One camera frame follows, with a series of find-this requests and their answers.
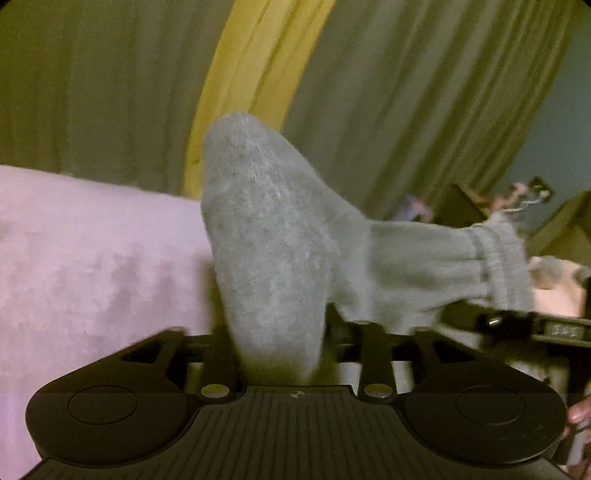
yellow curtain stripe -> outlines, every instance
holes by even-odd
[[[203,136],[246,111],[280,130],[335,0],[236,0],[199,99],[187,148],[185,196],[202,195]]]

digital display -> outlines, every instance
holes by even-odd
[[[544,335],[567,340],[582,340],[584,333],[584,326],[571,323],[546,322],[544,327]]]

silver screw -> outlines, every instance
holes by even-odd
[[[223,398],[230,393],[230,389],[226,385],[212,383],[205,385],[201,389],[201,395],[207,398]]]
[[[496,327],[497,325],[499,325],[501,322],[503,321],[503,319],[501,317],[495,317],[493,319],[490,319],[488,321],[488,326],[489,327]]]
[[[384,385],[383,383],[369,384],[363,389],[363,391],[368,397],[373,398],[387,398],[394,392],[392,387]]]

blue wall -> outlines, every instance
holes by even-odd
[[[582,5],[571,43],[548,98],[514,162],[493,189],[542,177],[555,191],[528,211],[524,227],[539,227],[567,199],[591,189],[591,8]]]

curtain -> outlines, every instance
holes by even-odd
[[[284,134],[372,218],[486,192],[525,140],[578,0],[339,0]]]
[[[226,113],[281,129],[335,0],[236,0],[217,45],[191,130],[184,194],[202,195],[202,139]]]
[[[11,0],[0,163],[180,194],[233,0]]]

